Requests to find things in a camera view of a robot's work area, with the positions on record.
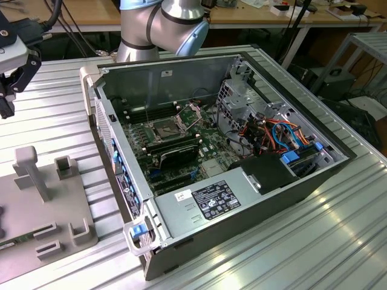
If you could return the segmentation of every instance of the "motherboard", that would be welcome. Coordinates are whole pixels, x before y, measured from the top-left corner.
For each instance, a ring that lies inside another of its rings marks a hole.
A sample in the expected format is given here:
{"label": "motherboard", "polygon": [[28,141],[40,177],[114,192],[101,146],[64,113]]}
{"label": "motherboard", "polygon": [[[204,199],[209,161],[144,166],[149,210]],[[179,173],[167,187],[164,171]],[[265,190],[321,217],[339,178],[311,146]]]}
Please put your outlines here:
{"label": "motherboard", "polygon": [[244,155],[219,132],[212,106],[199,101],[171,106],[176,110],[171,117],[155,118],[154,114],[162,115],[161,108],[159,113],[144,111],[145,120],[132,115],[130,121],[122,121],[155,195],[223,173]]}

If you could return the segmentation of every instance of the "circuit board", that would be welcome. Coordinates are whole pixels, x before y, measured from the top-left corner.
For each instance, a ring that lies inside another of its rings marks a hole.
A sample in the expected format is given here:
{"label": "circuit board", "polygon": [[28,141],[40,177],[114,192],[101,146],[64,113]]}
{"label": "circuit board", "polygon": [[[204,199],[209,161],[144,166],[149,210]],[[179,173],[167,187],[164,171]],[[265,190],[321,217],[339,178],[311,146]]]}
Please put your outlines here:
{"label": "circuit board", "polygon": [[[186,108],[189,105],[193,106],[193,104],[184,103],[181,107]],[[195,105],[193,109],[183,109],[179,116],[180,118],[171,116],[140,124],[122,122],[125,135],[155,195],[225,172],[232,163],[241,159],[218,128],[213,125],[210,108],[206,111]],[[159,170],[154,165],[157,162],[155,156],[144,153],[145,146],[154,146],[192,135],[200,136],[198,137],[200,139],[198,156],[181,166]]]}

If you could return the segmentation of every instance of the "desk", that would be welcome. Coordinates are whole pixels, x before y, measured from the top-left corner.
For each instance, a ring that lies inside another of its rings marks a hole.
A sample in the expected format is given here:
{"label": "desk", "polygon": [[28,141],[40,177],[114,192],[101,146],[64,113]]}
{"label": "desk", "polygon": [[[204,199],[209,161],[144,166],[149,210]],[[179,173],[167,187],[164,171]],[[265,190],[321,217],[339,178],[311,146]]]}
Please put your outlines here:
{"label": "desk", "polygon": [[[13,156],[5,153],[11,149],[10,138],[34,145],[38,166],[64,155],[76,159],[100,241],[0,289],[386,289],[387,159],[262,50],[245,45],[205,48],[198,54],[238,51],[248,52],[279,80],[357,159],[306,200],[147,282],[122,235],[123,221],[88,126],[80,87],[80,67],[112,60],[43,63],[18,94],[15,116],[0,121],[0,175],[13,171]],[[173,55],[162,52],[160,57]]]}
{"label": "desk", "polygon": [[[51,16],[51,12],[46,8],[43,0],[23,0],[23,3],[25,4],[25,9],[28,10],[27,14],[3,7],[1,7],[1,11],[9,21],[36,17],[44,21]],[[111,0],[64,0],[64,3],[66,3],[71,15],[73,15],[74,20],[83,32],[121,30],[120,12]],[[62,11],[65,20],[75,30],[75,26],[72,25],[66,11],[64,9]],[[64,30],[57,24],[50,32],[57,33],[64,32]]]}
{"label": "desk", "polygon": [[[20,14],[18,11],[2,8],[9,21],[15,21],[25,17],[39,17],[47,20],[50,12],[44,5],[43,0],[27,0],[25,7],[29,14]],[[73,15],[75,21],[84,32],[92,31],[120,31],[120,13],[111,0],[65,0],[65,3]],[[303,19],[299,25],[301,28],[290,47],[282,67],[288,68],[292,59],[297,53],[301,43],[304,41],[311,27],[367,27],[372,29],[370,32],[376,32],[386,22],[385,19],[371,19],[367,21],[342,21],[325,11],[326,6],[317,5],[318,11],[310,14]],[[69,17],[64,13],[65,19],[71,23]],[[269,11],[269,7],[264,6],[260,9],[254,8],[241,1],[237,8],[214,7],[211,11],[211,29],[225,28],[284,28],[287,27],[289,18],[286,16],[278,17]],[[63,32],[59,25],[52,29],[53,33]]]}

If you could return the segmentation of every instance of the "slotted aluminum surface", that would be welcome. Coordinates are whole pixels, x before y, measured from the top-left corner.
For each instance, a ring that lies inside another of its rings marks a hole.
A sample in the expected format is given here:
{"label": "slotted aluminum surface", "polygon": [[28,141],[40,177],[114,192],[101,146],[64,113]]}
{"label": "slotted aluminum surface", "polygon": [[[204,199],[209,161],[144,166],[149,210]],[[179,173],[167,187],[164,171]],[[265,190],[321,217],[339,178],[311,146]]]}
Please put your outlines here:
{"label": "slotted aluminum surface", "polygon": [[350,41],[379,61],[387,64],[387,33],[354,33]]}
{"label": "slotted aluminum surface", "polygon": [[[13,149],[26,144],[36,147],[39,165],[66,154],[78,160],[100,242],[0,289],[386,289],[385,158],[261,50],[241,46],[199,54],[238,51],[247,51],[358,158],[303,202],[146,282],[121,233],[123,222],[83,108],[79,68],[110,60],[45,63],[18,95],[16,115],[0,120],[0,174],[12,171]],[[269,91],[263,83],[257,87]]]}

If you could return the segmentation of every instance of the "white barcode label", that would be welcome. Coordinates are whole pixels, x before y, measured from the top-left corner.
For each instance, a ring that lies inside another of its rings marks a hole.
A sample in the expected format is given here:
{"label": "white barcode label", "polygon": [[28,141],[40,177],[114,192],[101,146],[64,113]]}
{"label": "white barcode label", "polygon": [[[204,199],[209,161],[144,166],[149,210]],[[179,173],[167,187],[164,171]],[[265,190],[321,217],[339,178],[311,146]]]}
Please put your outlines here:
{"label": "white barcode label", "polygon": [[187,190],[183,190],[182,192],[175,193],[175,197],[177,201],[183,201],[187,198],[191,198],[192,197],[191,190],[187,189]]}

